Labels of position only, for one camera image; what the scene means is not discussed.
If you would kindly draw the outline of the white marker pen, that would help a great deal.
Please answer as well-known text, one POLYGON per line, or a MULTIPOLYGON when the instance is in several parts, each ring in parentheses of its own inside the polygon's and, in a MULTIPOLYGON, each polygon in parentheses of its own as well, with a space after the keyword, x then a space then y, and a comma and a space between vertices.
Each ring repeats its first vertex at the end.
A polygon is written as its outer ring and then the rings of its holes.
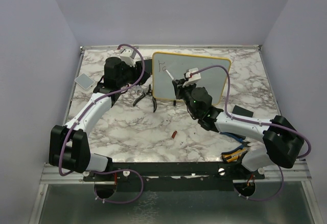
POLYGON ((168 74, 168 76, 171 78, 171 80, 175 80, 172 74, 166 69, 165 72, 168 74))

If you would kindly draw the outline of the yellow framed whiteboard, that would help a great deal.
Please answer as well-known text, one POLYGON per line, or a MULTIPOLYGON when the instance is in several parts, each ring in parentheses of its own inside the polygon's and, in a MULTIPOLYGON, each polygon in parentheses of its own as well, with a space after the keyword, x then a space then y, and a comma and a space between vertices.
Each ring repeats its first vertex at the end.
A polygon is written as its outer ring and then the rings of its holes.
POLYGON ((156 99, 175 100, 172 81, 186 79, 183 88, 192 84, 204 87, 213 98, 212 104, 217 105, 227 80, 226 71, 230 67, 228 58, 155 52, 152 55, 153 96, 156 99))

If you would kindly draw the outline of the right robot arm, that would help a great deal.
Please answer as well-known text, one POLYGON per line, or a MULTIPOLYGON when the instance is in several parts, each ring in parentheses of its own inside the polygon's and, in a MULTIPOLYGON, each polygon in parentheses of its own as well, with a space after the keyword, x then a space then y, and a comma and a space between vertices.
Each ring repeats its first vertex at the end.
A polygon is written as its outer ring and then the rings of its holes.
POLYGON ((304 139, 282 116, 273 119, 255 119, 227 114, 212 104, 212 97, 204 87, 195 84, 184 85, 185 79, 173 80, 177 99, 186 104, 192 119, 207 131, 232 133, 263 143, 263 146, 250 150, 240 163, 235 165, 235 173, 245 179, 259 168, 277 165, 292 168, 299 157, 304 139))

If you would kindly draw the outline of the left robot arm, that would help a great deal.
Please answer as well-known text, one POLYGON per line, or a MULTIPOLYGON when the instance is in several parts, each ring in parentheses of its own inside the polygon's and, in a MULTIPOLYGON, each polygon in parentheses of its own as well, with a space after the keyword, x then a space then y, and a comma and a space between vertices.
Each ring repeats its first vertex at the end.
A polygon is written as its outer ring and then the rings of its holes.
POLYGON ((136 61, 134 66, 129 66, 121 58, 107 58, 104 74, 88 103, 65 125, 52 128, 49 163, 78 173, 95 171, 99 179, 110 179, 113 173, 112 159, 91 153, 88 136, 125 91, 124 87, 144 84, 151 75, 151 68, 150 59, 136 61))

